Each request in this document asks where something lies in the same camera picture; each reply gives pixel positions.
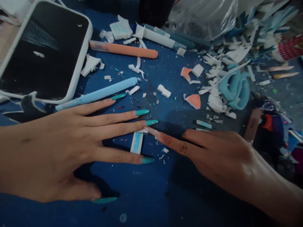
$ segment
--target phone screen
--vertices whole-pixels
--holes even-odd
[[[0,90],[61,100],[68,91],[88,20],[48,2],[37,4],[0,78]]]

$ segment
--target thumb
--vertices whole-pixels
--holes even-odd
[[[94,201],[101,198],[101,192],[92,182],[80,180],[72,176],[68,182],[63,186],[60,199],[72,200],[90,200]]]

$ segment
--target white phone case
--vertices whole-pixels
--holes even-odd
[[[36,5],[39,3],[39,2],[48,2],[50,4],[53,4],[53,5],[56,5],[57,7],[62,7],[66,10],[69,10],[75,14],[79,14],[81,16],[83,16],[84,18],[86,18],[89,22],[89,25],[88,25],[88,29],[86,31],[86,35],[84,37],[84,40],[83,40],[83,44],[82,44],[82,47],[81,47],[81,50],[80,50],[80,54],[78,56],[78,60],[77,60],[77,63],[76,63],[76,66],[75,66],[75,69],[74,69],[74,72],[73,72],[73,76],[72,76],[72,79],[71,79],[71,82],[70,82],[70,85],[69,85],[69,88],[68,88],[68,91],[67,91],[67,94],[66,96],[61,99],[61,100],[45,100],[45,99],[36,99],[35,101],[38,101],[38,102],[44,102],[44,103],[50,103],[50,104],[61,104],[61,103],[64,103],[64,102],[67,102],[69,100],[71,100],[75,94],[75,91],[76,91],[76,87],[77,87],[77,84],[78,84],[78,80],[79,80],[79,77],[80,77],[80,72],[81,72],[81,69],[82,69],[82,66],[83,66],[83,63],[84,63],[84,60],[85,60],[85,57],[86,57],[86,53],[87,53],[87,50],[88,50],[88,46],[89,46],[89,40],[91,39],[92,37],[92,32],[93,32],[93,28],[92,28],[92,22],[90,21],[90,19],[83,15],[83,14],[80,14],[72,9],[69,9],[69,8],[66,8],[66,7],[63,7],[62,5],[59,5],[57,3],[53,3],[53,2],[50,2],[50,1],[46,1],[46,0],[36,0],[34,2],[34,4],[32,5],[32,7],[30,8],[26,18],[24,19],[24,22],[11,46],[11,48],[9,49],[9,52],[0,68],[0,78],[2,77],[3,75],[3,72],[7,66],[7,64],[9,63],[11,57],[12,57],[12,54],[22,36],[22,33],[24,32],[25,28],[26,28],[26,25],[36,7]],[[8,92],[5,92],[5,91],[2,91],[0,90],[0,95],[4,95],[4,96],[8,96],[8,97],[14,97],[14,98],[20,98],[22,99],[24,96],[23,95],[18,95],[18,94],[12,94],[12,93],[8,93]]]

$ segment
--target orange foam piece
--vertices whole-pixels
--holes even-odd
[[[190,76],[189,73],[192,71],[193,69],[188,69],[186,67],[183,67],[182,71],[181,71],[181,76],[184,77],[188,82],[190,82]]]
[[[191,95],[185,100],[195,109],[201,109],[201,100],[199,95]]]

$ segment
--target forearm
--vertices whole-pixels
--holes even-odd
[[[302,226],[303,191],[272,168],[265,172],[266,176],[256,177],[258,184],[248,202],[282,226]]]

